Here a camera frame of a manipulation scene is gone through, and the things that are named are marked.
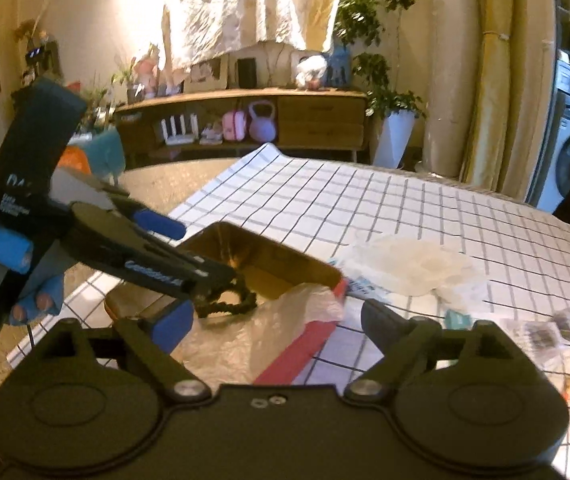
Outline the blue gloved left hand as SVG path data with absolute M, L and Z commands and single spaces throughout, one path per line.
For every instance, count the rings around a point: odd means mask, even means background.
M 64 277 L 50 271 L 42 278 L 33 276 L 33 257 L 34 245 L 27 237 L 0 226 L 0 329 L 60 313 Z

